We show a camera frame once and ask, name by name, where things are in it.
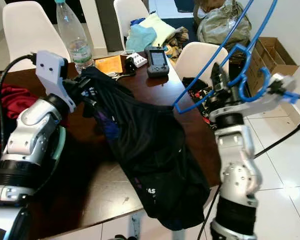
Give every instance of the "floor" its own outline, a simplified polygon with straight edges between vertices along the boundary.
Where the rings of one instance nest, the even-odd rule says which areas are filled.
[[[149,0],[150,11],[163,18],[191,18],[192,13],[177,11],[174,0]],[[9,63],[6,40],[0,42],[0,70]],[[296,126],[285,111],[277,109],[248,116],[245,123],[250,127],[255,152],[289,133]],[[263,184],[256,194],[259,200],[255,233],[260,240],[300,240],[300,131],[277,147],[255,160],[262,172]],[[201,240],[212,240],[210,221],[216,214],[213,207]],[[200,225],[185,231],[172,232],[156,219],[139,212],[140,240],[195,240]],[[109,240],[116,234],[133,236],[133,216],[121,217],[84,230],[53,237],[55,240]]]

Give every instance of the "wooden table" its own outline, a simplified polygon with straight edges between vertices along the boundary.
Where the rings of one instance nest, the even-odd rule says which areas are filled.
[[[178,75],[170,65],[168,77],[150,79],[147,65],[137,69],[136,75],[120,79],[135,98],[155,105],[172,105],[184,90]],[[77,75],[73,63],[68,77]],[[34,69],[11,72],[5,83],[27,88],[37,96],[45,91]],[[180,101],[181,109],[193,104],[186,94]],[[31,202],[31,239],[87,228],[142,209],[133,187],[96,127],[93,118],[83,118],[83,105],[69,115],[66,143],[60,164],[48,184]],[[175,111],[176,119],[186,133],[186,142],[197,159],[210,186],[217,185],[220,157],[215,137],[204,123],[199,111],[185,114]]]

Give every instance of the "red cloth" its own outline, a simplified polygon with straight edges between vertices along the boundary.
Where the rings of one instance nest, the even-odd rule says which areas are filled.
[[[38,99],[27,89],[15,85],[3,84],[1,92],[3,114],[10,119],[16,119]]]

